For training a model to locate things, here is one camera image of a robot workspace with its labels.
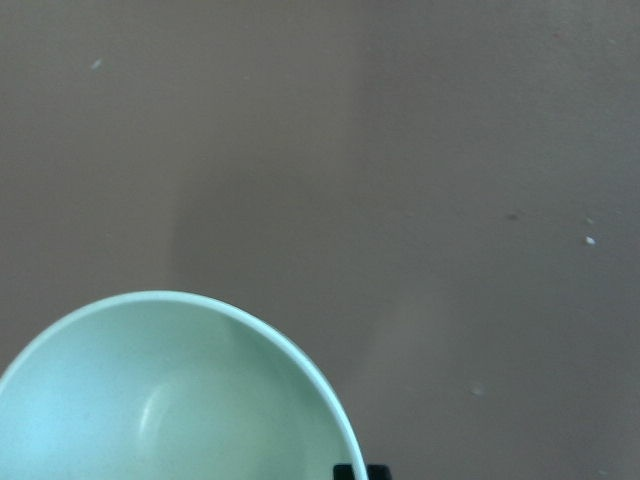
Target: gray surface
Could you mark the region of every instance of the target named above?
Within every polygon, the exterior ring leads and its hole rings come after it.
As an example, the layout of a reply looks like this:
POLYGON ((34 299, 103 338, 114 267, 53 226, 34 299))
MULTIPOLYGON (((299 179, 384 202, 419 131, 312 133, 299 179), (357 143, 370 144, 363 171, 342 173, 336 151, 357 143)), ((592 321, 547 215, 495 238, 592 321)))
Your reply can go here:
POLYGON ((91 300, 190 290, 300 344, 399 480, 640 477, 639 25, 3 1, 0 367, 91 300))

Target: light green bowl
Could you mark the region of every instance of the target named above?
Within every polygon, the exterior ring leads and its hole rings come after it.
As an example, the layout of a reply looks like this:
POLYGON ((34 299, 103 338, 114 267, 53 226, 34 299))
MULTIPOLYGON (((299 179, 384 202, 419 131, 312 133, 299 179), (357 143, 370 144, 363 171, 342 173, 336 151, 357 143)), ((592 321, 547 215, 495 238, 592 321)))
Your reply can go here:
POLYGON ((257 318, 189 293, 111 297, 0 379, 0 479, 328 480, 365 466, 327 380, 257 318))

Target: plastic bowl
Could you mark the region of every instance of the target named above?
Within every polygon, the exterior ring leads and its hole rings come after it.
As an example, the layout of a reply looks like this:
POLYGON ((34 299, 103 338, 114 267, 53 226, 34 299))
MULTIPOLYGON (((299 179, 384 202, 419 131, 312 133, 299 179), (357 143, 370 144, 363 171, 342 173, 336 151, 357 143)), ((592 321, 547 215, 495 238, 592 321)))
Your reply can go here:
POLYGON ((210 298, 140 292, 40 334, 0 379, 2 479, 327 480, 365 467, 327 380, 210 298))

